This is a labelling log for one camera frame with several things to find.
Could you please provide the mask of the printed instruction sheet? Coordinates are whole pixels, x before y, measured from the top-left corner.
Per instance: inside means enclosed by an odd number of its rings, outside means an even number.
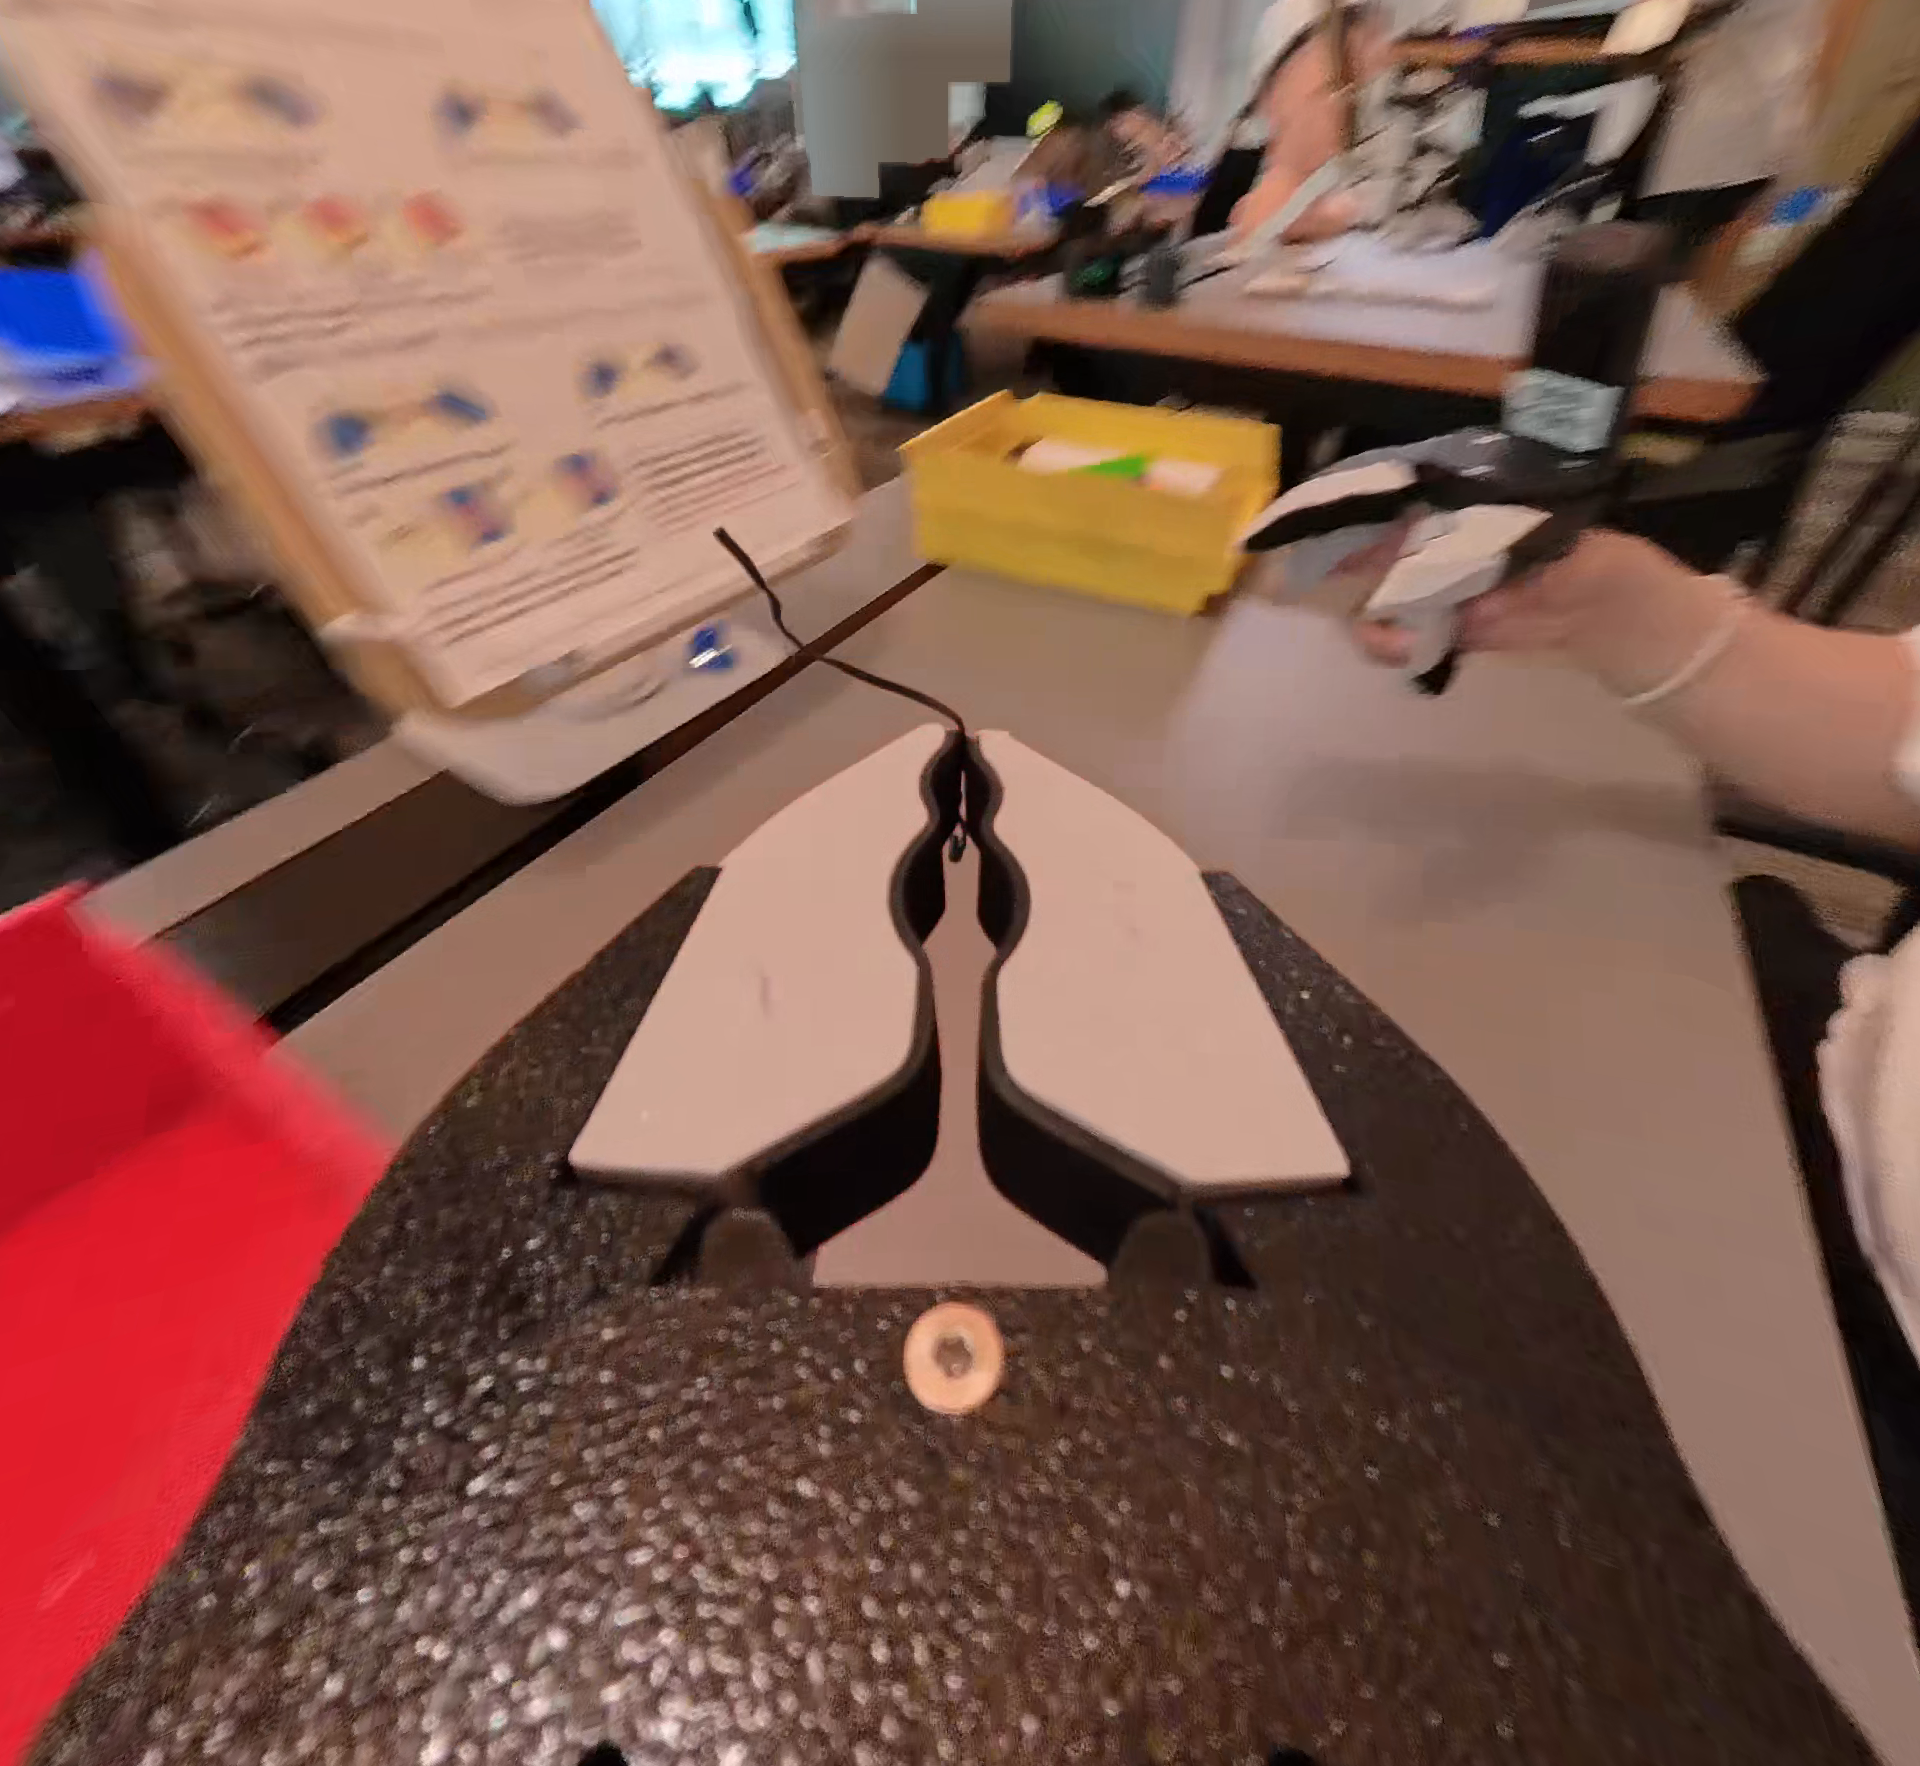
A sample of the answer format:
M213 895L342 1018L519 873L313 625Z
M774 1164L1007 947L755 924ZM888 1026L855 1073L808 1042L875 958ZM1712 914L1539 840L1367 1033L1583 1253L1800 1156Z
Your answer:
M442 700L827 529L587 0L5 0L5 65Z

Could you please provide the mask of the red plastic bin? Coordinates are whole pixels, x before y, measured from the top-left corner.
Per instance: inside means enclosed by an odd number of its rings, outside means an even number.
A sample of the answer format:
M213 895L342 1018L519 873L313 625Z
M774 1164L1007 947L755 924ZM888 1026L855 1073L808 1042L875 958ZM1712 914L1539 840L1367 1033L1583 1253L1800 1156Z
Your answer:
M85 889L5 914L5 1761L166 1565L390 1156Z

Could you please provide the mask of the person's right hand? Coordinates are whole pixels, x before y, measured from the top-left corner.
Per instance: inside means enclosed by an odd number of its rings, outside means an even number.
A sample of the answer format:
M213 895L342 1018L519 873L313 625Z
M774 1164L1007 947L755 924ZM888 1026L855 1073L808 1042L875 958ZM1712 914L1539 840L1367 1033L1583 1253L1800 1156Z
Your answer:
M1593 531L1563 557L1463 605L1442 631L1442 658L1555 658L1647 712L1728 672L1760 622L1731 582L1694 573L1642 539Z

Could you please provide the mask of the grey-top wood-edged desk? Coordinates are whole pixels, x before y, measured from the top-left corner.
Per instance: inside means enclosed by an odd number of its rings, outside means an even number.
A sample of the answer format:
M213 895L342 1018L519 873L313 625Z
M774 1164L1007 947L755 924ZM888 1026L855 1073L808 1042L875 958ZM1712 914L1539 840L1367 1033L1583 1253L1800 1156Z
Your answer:
M1072 298L1059 276L976 298L973 327L1092 354L1134 354L1500 400L1530 364L1544 267L1536 255L1472 244L1406 255L1367 242L1333 248L1333 285L1282 294L1274 264L1242 264L1183 286L1172 308L1134 296Z

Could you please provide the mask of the person's white shirt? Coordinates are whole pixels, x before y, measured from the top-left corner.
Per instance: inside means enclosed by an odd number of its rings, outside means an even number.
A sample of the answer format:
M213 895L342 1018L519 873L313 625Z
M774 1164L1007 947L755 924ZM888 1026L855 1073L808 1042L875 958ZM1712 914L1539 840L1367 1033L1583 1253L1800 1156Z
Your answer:
M1853 1234L1896 1335L1917 1352L1915 931L1843 971L1819 1047L1823 1102Z

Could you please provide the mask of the person's right forearm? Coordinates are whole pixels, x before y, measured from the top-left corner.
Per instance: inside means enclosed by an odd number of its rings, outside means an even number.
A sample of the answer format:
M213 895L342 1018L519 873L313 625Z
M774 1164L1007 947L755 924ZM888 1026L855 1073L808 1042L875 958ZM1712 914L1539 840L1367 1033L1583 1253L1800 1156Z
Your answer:
M1915 848L1915 631L1811 627L1764 609L1741 660L1647 714L1768 807Z

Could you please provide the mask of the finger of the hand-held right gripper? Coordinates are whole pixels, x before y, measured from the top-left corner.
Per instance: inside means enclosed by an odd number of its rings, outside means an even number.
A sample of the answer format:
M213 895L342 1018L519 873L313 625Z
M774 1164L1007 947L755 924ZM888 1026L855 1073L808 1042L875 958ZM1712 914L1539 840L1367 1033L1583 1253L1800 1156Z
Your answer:
M1448 628L1456 610L1492 590L1514 554L1549 514L1531 507L1465 507L1425 516L1360 609L1378 627Z
M1277 554L1344 534L1392 529L1419 498L1416 461L1360 458L1280 492L1236 538L1236 552Z

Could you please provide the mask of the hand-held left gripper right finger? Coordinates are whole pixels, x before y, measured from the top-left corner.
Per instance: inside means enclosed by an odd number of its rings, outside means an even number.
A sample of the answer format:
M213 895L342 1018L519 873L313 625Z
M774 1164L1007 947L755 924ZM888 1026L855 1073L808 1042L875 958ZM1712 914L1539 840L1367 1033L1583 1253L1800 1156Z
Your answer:
M1352 1162L1187 852L1012 735L970 745L976 1144L992 1187L1098 1266L1168 1245L1236 1266L1239 1202L1336 1192Z

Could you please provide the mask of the white item with blue mark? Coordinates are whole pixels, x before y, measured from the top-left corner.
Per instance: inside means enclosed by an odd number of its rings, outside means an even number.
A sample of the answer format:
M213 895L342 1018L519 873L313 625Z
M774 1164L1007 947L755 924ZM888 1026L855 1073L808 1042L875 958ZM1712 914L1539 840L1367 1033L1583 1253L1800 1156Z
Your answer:
M586 667L562 662L521 680L500 707L416 709L394 723L400 748L500 804L547 804L745 698L791 643L753 610L682 628Z

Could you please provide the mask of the yellow plastic bin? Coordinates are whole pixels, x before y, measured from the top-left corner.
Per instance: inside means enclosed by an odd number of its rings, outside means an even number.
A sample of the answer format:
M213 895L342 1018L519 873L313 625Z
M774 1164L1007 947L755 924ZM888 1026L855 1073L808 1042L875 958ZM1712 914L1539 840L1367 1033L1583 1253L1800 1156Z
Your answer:
M1220 467L1204 498L1089 472L1040 476L1011 453L1059 438ZM1277 494L1284 434L1241 414L998 390L898 448L919 554L1128 609L1189 619L1242 576L1236 538Z

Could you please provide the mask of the blue plastic bin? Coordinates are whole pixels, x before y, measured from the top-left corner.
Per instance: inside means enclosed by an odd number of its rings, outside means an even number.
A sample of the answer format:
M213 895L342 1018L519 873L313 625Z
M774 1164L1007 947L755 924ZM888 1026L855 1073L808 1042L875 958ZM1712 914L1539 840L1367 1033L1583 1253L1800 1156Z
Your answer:
M3 345L22 377L45 383L96 381L138 358L109 298L73 267L3 267Z

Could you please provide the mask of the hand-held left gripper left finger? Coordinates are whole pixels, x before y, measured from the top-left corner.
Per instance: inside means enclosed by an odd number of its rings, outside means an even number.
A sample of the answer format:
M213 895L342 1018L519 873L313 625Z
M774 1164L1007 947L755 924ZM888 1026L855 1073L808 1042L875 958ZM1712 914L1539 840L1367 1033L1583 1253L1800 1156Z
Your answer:
M811 1258L897 1202L939 1136L926 941L960 814L962 735L923 725L735 845L569 1169L689 1202L692 1249L759 1212Z

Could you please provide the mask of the instruction sheet on board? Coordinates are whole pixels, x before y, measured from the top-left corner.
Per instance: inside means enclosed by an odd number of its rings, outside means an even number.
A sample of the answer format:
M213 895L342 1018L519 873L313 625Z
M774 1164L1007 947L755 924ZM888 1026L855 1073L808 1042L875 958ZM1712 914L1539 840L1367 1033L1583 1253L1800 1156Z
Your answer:
M804 438L834 501L825 531L756 559L756 570L777 589L832 559L849 543L862 496L858 465L781 274L761 264L732 227L732 203L707 191L674 152L668 166L689 196L699 227L725 267L726 294L745 304L753 336L774 367L781 408ZM236 523L260 546L278 590L293 602L329 667L386 723L412 712L461 723L526 719L551 698L664 645L672 633L716 619L739 600L739 593L725 584L707 602L672 609L616 645L566 652L553 674L519 676L464 705L442 700L424 676L418 652L374 628L377 615L364 606L317 514L297 496L293 461L275 452L236 385L215 372L212 354L191 337L185 308L169 296L143 222L114 203L92 201L83 215L83 238L97 251L105 283L148 356L152 377L145 390L152 412L194 455Z

